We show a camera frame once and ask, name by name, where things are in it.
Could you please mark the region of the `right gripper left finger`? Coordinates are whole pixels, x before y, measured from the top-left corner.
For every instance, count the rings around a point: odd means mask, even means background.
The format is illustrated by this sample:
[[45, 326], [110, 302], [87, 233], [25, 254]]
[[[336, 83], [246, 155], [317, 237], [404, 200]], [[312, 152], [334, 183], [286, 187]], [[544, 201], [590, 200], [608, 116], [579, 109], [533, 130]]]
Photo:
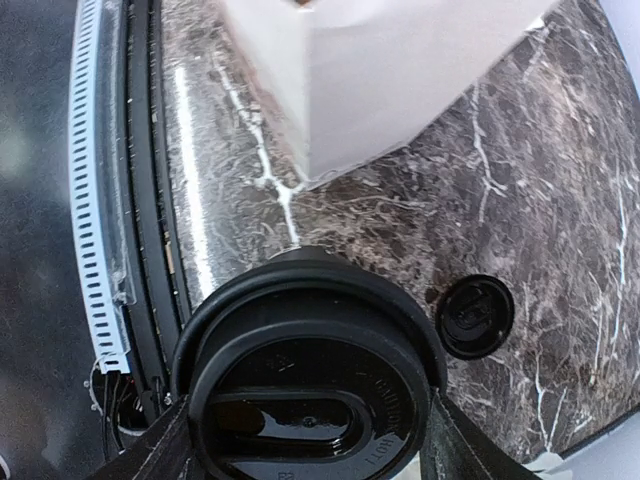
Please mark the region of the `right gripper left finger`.
[[188, 479], [192, 444], [188, 398], [180, 398], [134, 444], [89, 476], [94, 480]]

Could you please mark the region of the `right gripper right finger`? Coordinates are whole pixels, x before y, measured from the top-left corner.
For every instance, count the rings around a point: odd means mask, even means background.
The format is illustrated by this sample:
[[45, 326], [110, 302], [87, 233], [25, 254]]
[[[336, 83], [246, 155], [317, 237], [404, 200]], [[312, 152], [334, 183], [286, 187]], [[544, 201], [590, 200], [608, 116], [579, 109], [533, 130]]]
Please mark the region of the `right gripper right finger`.
[[437, 389], [432, 390], [420, 464], [422, 479], [538, 479]]

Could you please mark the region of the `black paper coffee cup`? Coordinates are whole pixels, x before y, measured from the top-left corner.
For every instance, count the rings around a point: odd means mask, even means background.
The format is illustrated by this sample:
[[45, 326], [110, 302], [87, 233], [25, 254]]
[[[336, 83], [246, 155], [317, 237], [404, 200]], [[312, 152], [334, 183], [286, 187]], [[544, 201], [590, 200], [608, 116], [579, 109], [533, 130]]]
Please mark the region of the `black paper coffee cup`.
[[319, 246], [294, 248], [275, 255], [264, 264], [269, 268], [301, 271], [333, 270], [344, 265], [343, 259]]

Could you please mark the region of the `kraft paper bag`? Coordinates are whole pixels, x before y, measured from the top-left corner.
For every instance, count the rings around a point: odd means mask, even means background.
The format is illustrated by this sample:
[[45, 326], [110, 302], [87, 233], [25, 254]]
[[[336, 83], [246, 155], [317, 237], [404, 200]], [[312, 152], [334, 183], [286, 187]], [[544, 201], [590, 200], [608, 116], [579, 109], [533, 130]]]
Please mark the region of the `kraft paper bag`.
[[266, 118], [314, 186], [412, 141], [549, 1], [220, 1]]

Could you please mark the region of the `black plastic lid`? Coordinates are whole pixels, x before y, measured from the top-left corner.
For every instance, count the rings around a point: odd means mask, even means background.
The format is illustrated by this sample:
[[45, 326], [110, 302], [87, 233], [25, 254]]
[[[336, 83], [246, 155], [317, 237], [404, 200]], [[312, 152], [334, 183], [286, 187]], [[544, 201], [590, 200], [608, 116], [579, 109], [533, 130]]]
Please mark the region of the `black plastic lid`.
[[275, 260], [206, 298], [176, 345], [209, 479], [388, 479], [417, 454], [444, 353], [392, 282], [341, 260]]

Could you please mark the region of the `stack of black lids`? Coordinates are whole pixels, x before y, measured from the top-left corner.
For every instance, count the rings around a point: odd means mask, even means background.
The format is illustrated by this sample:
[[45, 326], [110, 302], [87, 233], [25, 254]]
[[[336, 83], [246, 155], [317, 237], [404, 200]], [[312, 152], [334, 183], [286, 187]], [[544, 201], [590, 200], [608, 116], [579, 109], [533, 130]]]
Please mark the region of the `stack of black lids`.
[[475, 274], [459, 279], [440, 299], [435, 327], [444, 349], [470, 361], [498, 350], [511, 333], [513, 295], [494, 276]]

